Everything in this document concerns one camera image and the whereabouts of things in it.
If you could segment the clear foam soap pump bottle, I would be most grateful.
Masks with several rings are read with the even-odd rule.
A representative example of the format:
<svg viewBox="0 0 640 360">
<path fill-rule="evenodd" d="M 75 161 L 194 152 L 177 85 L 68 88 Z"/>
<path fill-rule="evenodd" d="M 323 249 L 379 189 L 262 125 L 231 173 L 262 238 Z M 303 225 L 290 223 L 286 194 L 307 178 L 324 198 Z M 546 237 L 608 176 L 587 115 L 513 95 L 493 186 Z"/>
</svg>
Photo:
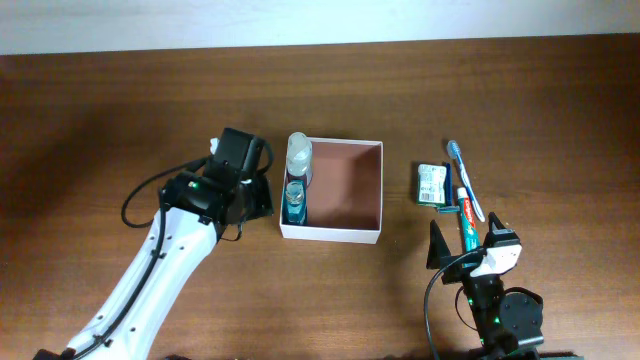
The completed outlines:
<svg viewBox="0 0 640 360">
<path fill-rule="evenodd" d="M 294 132 L 288 138 L 286 173 L 289 181 L 301 180 L 308 187 L 313 177 L 313 146 L 302 132 Z"/>
</svg>

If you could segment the blue mouthwash bottle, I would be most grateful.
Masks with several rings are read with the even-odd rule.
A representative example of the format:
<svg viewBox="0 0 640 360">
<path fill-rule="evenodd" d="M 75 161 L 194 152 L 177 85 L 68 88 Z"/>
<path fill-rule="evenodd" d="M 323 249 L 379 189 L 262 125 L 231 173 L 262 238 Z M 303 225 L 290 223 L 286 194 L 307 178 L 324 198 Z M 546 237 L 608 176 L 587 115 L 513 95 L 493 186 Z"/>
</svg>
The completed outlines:
<svg viewBox="0 0 640 360">
<path fill-rule="evenodd" d="M 302 180 L 291 180 L 285 187 L 285 215 L 290 225 L 307 222 L 306 188 Z"/>
</svg>

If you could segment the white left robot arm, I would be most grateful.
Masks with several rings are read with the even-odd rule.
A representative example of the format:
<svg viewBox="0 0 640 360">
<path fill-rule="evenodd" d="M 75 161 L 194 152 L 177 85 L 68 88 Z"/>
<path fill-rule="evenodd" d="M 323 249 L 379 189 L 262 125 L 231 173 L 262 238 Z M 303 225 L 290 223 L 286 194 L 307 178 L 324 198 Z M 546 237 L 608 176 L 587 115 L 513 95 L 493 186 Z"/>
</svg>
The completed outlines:
<svg viewBox="0 0 640 360">
<path fill-rule="evenodd" d="M 237 229 L 274 212 L 266 177 L 270 144 L 227 128 L 209 155 L 165 171 L 158 210 L 134 260 L 93 319 L 60 353 L 36 359 L 145 359 L 167 314 L 199 264 Z"/>
</svg>

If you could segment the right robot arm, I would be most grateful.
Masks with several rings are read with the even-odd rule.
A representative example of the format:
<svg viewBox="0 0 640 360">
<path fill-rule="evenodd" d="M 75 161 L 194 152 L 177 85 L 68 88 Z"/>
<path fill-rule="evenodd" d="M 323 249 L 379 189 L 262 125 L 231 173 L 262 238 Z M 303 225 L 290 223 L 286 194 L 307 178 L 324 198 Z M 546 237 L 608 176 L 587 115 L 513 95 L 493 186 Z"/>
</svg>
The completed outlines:
<svg viewBox="0 0 640 360">
<path fill-rule="evenodd" d="M 506 227 L 493 212 L 482 244 L 460 255 L 452 255 L 436 221 L 430 222 L 426 267 L 435 271 L 424 293 L 423 315 L 431 355 L 440 354 L 433 339 L 429 300 L 437 280 L 457 284 L 471 311 L 473 329 L 481 346 L 468 352 L 470 359 L 485 360 L 570 360 L 572 352 L 541 353 L 544 343 L 543 298 L 526 288 L 506 288 L 501 276 L 517 265 L 523 246 L 517 233 Z"/>
</svg>

